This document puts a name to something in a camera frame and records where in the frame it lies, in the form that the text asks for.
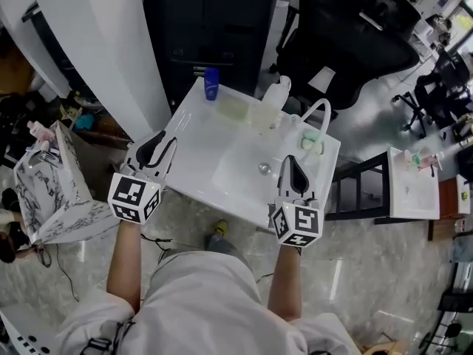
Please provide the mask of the clear pump bottle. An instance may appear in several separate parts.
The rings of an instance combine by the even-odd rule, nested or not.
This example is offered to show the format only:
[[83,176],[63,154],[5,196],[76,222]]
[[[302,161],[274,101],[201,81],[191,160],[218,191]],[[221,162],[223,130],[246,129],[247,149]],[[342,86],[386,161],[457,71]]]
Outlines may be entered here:
[[270,107],[280,111],[285,105],[291,89],[291,79],[282,75],[279,78],[279,82],[271,84],[262,99],[264,107]]

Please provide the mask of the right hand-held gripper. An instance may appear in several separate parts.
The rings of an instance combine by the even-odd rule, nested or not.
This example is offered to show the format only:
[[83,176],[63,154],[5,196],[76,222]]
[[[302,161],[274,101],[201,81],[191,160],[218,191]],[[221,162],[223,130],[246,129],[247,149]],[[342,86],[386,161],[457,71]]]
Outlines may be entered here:
[[[280,245],[306,248],[323,233],[324,211],[316,195],[315,177],[301,160],[288,155],[279,173],[279,195],[269,215],[269,229]],[[306,200],[285,200],[282,197],[302,197]]]

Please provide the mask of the person's right forearm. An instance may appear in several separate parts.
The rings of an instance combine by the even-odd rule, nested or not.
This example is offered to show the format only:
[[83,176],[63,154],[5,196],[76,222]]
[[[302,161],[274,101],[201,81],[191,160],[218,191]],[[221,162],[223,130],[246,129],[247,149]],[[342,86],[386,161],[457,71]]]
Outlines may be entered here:
[[302,316],[301,255],[297,247],[281,246],[273,273],[268,309],[287,322]]

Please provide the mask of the black metal frame stand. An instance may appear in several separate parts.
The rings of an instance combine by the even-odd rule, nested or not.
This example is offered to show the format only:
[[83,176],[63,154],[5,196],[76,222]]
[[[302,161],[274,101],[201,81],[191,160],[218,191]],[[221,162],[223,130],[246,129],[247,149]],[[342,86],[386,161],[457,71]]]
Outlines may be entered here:
[[[363,208],[361,205],[363,192],[362,175],[366,172],[374,172],[381,176],[381,204],[379,206]],[[347,179],[355,181],[355,207],[351,210],[343,211],[341,209],[342,182]],[[351,166],[343,166],[341,169],[337,169],[333,176],[333,184],[336,186],[336,210],[333,213],[326,213],[326,221],[378,219],[389,216],[390,185],[387,152],[383,152],[361,163],[354,163]]]

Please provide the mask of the yellow-green sponge tray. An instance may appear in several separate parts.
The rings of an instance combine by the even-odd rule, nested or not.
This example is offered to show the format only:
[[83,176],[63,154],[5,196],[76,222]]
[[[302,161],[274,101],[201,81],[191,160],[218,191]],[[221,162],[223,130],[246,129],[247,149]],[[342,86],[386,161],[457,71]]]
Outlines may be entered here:
[[231,95],[224,96],[217,104],[217,111],[228,119],[243,121],[248,113],[248,103]]

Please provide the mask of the person's grey trousers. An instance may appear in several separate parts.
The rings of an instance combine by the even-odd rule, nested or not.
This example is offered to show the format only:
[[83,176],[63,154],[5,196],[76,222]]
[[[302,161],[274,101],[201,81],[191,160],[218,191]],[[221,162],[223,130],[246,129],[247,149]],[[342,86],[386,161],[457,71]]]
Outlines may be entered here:
[[221,234],[207,234],[204,237],[204,250],[220,254],[227,254],[232,257],[235,257],[241,262],[243,262],[250,271],[252,271],[251,266],[249,265],[243,254],[230,241],[226,240],[225,237]]

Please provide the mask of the person's white shirt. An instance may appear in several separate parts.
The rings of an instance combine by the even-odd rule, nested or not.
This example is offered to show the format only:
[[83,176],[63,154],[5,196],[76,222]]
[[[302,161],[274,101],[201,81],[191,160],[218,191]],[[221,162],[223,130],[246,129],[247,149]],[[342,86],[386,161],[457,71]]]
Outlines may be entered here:
[[164,260],[137,313],[93,291],[57,340],[60,355],[360,355],[335,315],[287,322],[262,304],[243,262],[206,251]]

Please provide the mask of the white printed board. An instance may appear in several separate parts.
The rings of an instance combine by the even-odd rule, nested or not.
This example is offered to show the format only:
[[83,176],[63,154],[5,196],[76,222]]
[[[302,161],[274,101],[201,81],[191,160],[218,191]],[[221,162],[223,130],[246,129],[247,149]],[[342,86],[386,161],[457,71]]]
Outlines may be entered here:
[[1,307],[0,318],[20,355],[59,355],[54,328],[28,305]]

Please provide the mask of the brown wooden cabinet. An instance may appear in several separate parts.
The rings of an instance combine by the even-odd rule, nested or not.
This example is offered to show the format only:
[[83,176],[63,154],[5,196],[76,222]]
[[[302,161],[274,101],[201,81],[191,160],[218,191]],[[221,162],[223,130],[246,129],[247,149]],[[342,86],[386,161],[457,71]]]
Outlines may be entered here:
[[473,212],[470,192],[469,182],[461,175],[439,183],[440,218],[429,221],[429,242],[452,239],[467,231],[466,218]]

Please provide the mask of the white curved faucet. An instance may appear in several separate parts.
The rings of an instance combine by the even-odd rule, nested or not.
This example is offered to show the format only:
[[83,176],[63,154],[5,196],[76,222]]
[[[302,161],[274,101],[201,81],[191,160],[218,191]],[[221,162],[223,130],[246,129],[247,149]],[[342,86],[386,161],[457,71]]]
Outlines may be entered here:
[[307,111],[303,114],[302,117],[298,115],[291,115],[290,117],[290,128],[298,129],[320,106],[324,107],[324,117],[322,120],[321,129],[319,130],[316,143],[321,143],[324,140],[328,126],[330,124],[332,109],[330,102],[326,98],[321,98],[317,100]]

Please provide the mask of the large white washbasin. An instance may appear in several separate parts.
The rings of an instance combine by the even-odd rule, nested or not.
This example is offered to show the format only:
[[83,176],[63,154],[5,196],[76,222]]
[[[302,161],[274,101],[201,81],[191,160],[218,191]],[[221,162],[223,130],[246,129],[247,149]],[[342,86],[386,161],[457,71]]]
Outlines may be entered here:
[[[234,121],[217,111],[224,96],[248,103],[245,120]],[[215,101],[208,101],[204,79],[196,79],[166,127],[165,139],[177,139],[171,168],[166,176],[170,189],[222,212],[269,229],[269,206],[278,195],[281,164],[287,155],[304,159],[315,177],[316,198],[325,206],[334,176],[339,140],[324,136],[324,154],[316,155],[300,146],[302,133],[317,132],[303,123],[290,128],[290,115],[282,112],[278,129],[266,135],[250,124],[251,109],[259,100],[229,87],[220,86]],[[259,173],[260,163],[269,163],[271,173]]]

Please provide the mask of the marble pattern washbasin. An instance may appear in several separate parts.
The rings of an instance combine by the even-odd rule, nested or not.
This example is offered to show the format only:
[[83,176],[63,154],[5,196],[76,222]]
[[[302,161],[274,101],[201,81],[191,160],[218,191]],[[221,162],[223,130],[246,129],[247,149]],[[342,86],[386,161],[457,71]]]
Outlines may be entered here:
[[24,154],[13,169],[24,225],[33,244],[89,240],[118,226],[107,202],[114,173],[112,160],[61,122],[48,154],[41,144]]

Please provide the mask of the blue bottle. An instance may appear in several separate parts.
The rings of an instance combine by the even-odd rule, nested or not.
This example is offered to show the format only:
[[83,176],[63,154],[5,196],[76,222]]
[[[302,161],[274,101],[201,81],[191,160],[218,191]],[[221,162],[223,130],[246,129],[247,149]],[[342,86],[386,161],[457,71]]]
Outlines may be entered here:
[[208,101],[215,101],[220,84],[220,72],[217,68],[208,67],[204,72],[204,90]]

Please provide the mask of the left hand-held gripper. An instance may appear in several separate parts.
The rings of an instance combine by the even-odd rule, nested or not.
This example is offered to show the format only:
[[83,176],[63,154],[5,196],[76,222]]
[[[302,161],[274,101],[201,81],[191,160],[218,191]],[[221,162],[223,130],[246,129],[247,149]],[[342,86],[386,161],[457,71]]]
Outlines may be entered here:
[[146,223],[162,200],[166,175],[177,150],[177,139],[160,130],[134,142],[126,162],[113,174],[108,204],[113,215],[131,223]]

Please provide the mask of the pink pump bottle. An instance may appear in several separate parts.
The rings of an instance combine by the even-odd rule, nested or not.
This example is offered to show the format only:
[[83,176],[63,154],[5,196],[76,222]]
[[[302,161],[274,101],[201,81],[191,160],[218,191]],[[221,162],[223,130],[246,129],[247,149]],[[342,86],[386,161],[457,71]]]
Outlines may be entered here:
[[441,162],[443,161],[444,158],[445,156],[443,152],[438,152],[433,155],[427,155],[421,160],[420,169],[426,169],[431,166],[436,166],[439,169],[442,169]]

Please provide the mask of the black mesh office chair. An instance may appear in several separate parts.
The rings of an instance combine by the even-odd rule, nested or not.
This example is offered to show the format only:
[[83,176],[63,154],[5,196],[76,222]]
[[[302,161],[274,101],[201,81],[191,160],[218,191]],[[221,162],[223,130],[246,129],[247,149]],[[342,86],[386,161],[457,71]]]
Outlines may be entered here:
[[420,18],[408,0],[299,0],[270,72],[291,79],[290,96],[302,107],[326,98],[336,117],[367,82],[420,61],[409,43]]

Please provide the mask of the person's left forearm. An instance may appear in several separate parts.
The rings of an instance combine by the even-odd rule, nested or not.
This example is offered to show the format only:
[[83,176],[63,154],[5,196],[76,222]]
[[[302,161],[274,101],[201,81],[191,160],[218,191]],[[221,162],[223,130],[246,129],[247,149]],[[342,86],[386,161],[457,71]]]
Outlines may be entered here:
[[141,296],[140,225],[121,221],[109,267],[106,292],[125,300],[137,313]]

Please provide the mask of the clear plastic container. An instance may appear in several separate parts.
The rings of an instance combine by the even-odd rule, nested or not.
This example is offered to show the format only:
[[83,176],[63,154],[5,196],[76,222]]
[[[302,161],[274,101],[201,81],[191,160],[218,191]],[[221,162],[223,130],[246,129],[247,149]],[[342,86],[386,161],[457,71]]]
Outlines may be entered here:
[[280,127],[282,117],[283,114],[280,108],[260,101],[251,109],[250,124],[257,133],[266,135],[271,130]]

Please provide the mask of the black swivel office chair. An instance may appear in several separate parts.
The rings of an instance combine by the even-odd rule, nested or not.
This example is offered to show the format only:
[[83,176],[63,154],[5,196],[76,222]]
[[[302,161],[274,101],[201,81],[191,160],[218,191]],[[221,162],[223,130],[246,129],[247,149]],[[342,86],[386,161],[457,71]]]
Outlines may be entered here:
[[418,77],[412,92],[392,98],[393,102],[403,101],[412,110],[412,118],[402,130],[408,132],[418,121],[421,125],[419,138],[423,139],[426,137],[424,117],[428,118],[429,124],[435,123],[442,129],[472,113],[469,108],[473,104],[473,92],[469,89],[472,79],[473,52],[442,52],[434,69]]

